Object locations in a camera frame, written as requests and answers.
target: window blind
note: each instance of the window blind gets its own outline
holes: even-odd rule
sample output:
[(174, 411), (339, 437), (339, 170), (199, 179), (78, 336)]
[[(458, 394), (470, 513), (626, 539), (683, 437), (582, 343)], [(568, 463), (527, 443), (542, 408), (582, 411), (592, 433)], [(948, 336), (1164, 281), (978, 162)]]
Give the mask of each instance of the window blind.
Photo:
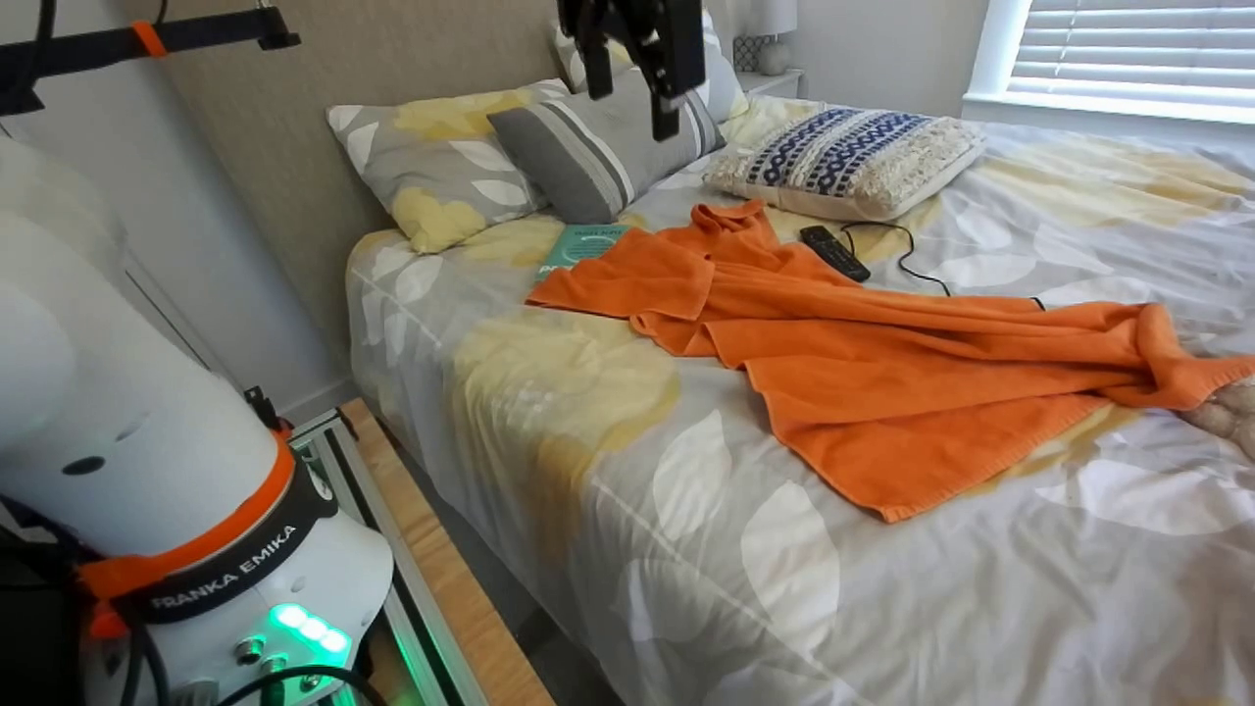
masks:
[(1031, 0), (1010, 90), (1255, 109), (1255, 0)]

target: gray wall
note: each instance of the gray wall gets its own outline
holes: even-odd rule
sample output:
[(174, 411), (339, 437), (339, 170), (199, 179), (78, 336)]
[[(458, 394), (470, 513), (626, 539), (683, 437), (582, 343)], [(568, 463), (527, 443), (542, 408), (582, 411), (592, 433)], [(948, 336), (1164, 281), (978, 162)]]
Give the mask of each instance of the gray wall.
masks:
[(963, 114), (988, 0), (802, 0), (810, 100)]
[[(32, 41), (35, 0), (0, 3), (0, 42)], [(58, 33), (113, 28), (110, 0), (58, 3)], [(181, 321), (195, 358), (227, 381), (265, 386), (300, 421), (346, 394), (346, 372), (283, 285), (212, 157), (148, 62), (117, 62), (35, 88), (40, 114), (10, 135), (95, 179), (126, 219), (147, 290)]]

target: white robot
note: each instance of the white robot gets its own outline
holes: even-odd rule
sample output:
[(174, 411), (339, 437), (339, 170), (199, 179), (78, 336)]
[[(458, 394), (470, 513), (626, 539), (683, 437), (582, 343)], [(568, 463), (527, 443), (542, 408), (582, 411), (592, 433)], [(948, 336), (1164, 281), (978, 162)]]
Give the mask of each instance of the white robot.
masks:
[[(87, 179), (0, 136), (0, 496), (105, 557), (78, 572), (101, 608), (87, 702), (216, 702), (266, 670), (352, 667), (392, 579), (386, 539), (131, 309), (117, 246)], [(126, 688), (117, 616), (147, 626), (167, 688)], [(278, 689), (317, 702), (343, 684)]]

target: white bedsheet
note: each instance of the white bedsheet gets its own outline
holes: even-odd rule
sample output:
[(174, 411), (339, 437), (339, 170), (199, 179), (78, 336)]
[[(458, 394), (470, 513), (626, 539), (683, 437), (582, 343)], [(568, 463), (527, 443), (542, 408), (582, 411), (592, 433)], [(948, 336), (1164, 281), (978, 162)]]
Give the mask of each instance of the white bedsheet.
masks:
[[(628, 219), (688, 225), (717, 202), (699, 170)], [(810, 219), (773, 225), (789, 239)], [(769, 437), (739, 372), (527, 314), (556, 229), (527, 219), (429, 258), (363, 239), (352, 372), (628, 702), (1255, 702), (1255, 466), (1232, 443), (1112, 411), (988, 492), (882, 527)], [(908, 229), (909, 266), (963, 296), (1155, 298), (1197, 352), (1255, 352), (1250, 153), (999, 131)], [(929, 290), (900, 246), (901, 230), (858, 230), (871, 285)], [(516, 349), (512, 327), (555, 336)], [(615, 381), (611, 364), (632, 372), (637, 423), (555, 451), (538, 429), (597, 423), (588, 381)]]

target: headboard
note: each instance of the headboard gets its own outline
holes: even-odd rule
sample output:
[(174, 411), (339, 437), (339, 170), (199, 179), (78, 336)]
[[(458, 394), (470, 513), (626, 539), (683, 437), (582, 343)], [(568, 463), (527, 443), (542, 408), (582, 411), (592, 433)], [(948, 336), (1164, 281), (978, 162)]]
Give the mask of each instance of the headboard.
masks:
[[(177, 3), (188, 16), (248, 0)], [(278, 0), (292, 50), (256, 42), (168, 56), (161, 68), (219, 157), (258, 234), (317, 328), (346, 344), (346, 254), (390, 217), (352, 178), (325, 106), (392, 106), (556, 73), (555, 0)]]

